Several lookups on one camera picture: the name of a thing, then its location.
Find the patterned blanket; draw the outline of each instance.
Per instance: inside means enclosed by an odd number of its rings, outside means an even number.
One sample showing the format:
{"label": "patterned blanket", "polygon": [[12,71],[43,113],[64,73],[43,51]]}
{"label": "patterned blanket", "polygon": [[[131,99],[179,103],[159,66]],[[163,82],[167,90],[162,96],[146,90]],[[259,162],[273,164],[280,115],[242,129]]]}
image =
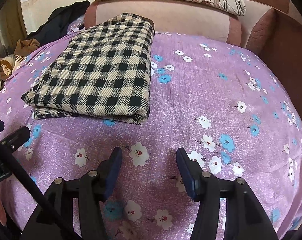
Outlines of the patterned blanket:
{"label": "patterned blanket", "polygon": [[80,114],[142,124],[149,117],[154,29],[130,13],[76,36],[23,96],[35,117]]}

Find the blue flower print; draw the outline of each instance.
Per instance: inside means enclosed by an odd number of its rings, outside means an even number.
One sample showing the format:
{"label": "blue flower print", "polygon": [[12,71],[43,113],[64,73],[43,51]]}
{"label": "blue flower print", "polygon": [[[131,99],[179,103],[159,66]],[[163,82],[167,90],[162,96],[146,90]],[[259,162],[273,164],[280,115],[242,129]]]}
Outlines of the blue flower print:
{"label": "blue flower print", "polygon": [[280,218],[280,215],[280,210],[278,208],[272,210],[272,223],[277,222]]}
{"label": "blue flower print", "polygon": [[222,147],[229,152],[232,152],[235,149],[232,138],[227,134],[221,134],[220,142],[222,144]]}
{"label": "blue flower print", "polygon": [[234,55],[235,54],[235,49],[230,50],[229,54]]}
{"label": "blue flower print", "polygon": [[162,61],[163,58],[161,56],[158,56],[158,55],[154,55],[153,58],[156,60],[156,61]]}
{"label": "blue flower print", "polygon": [[33,136],[31,135],[29,140],[27,140],[24,144],[24,147],[29,147],[33,141]]}
{"label": "blue flower print", "polygon": [[231,157],[225,153],[225,152],[221,152],[221,158],[224,164],[230,164],[231,163]]}
{"label": "blue flower print", "polygon": [[287,110],[287,106],[285,105],[285,103],[282,103],[281,109],[282,109],[283,111]]}
{"label": "blue flower print", "polygon": [[157,69],[158,74],[164,74],[164,68],[158,68]]}
{"label": "blue flower print", "polygon": [[252,126],[250,126],[250,132],[252,134],[252,136],[258,136],[259,135],[259,127],[257,127],[255,124],[253,124]]}
{"label": "blue flower print", "polygon": [[33,138],[36,139],[40,136],[41,133],[41,125],[37,124],[34,128],[33,128]]}
{"label": "blue flower print", "polygon": [[109,200],[103,207],[103,214],[109,221],[120,220],[123,217],[123,205],[119,201]]}
{"label": "blue flower print", "polygon": [[287,116],[287,118],[292,119],[292,115],[291,115],[291,113],[287,112],[285,115]]}
{"label": "blue flower print", "polygon": [[171,81],[171,77],[170,77],[169,75],[159,76],[159,77],[158,77],[158,81],[159,81],[160,83],[166,84],[166,83],[169,83],[169,82]]}
{"label": "blue flower print", "polygon": [[261,120],[259,117],[257,117],[255,114],[252,115],[252,119],[255,123],[261,124]]}
{"label": "blue flower print", "polygon": [[262,100],[263,100],[263,102],[264,102],[265,104],[269,104],[269,101],[268,101],[268,99],[267,99],[266,97],[261,96],[261,98],[262,98]]}
{"label": "blue flower print", "polygon": [[224,80],[228,80],[228,77],[226,75],[224,75],[223,73],[219,73],[219,78],[222,78]]}
{"label": "blue flower print", "polygon": [[107,119],[104,119],[103,120],[103,123],[107,126],[114,126],[115,125],[115,121],[113,120],[107,120]]}
{"label": "blue flower print", "polygon": [[299,225],[301,219],[302,219],[302,216],[299,216],[299,217],[295,218],[292,221],[292,227],[289,230],[294,230]]}

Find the bed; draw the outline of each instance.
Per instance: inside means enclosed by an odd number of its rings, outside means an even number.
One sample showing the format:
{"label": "bed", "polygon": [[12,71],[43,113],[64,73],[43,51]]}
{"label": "bed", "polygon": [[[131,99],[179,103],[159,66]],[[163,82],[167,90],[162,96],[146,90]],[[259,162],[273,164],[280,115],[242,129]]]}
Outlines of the bed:
{"label": "bed", "polygon": [[[89,7],[86,27],[98,7]],[[148,13],[143,16],[152,19]],[[218,178],[245,178],[279,237],[299,225],[301,117],[255,53],[226,43],[228,35],[219,41],[158,30],[151,52],[150,116],[144,125],[89,116],[34,120],[21,95],[76,35],[30,54],[0,92],[5,124],[0,139],[23,125],[30,128],[30,140],[14,156],[43,193],[56,177],[79,178],[120,146],[123,164],[116,188],[101,204],[110,239],[189,239],[199,206],[187,196],[175,162],[176,150],[184,147],[190,159]],[[240,45],[241,38],[236,40]],[[0,186],[3,205],[23,228],[35,201],[14,176]],[[217,239],[223,238],[225,209],[221,199]],[[80,233],[76,217],[75,203],[74,226]]]}

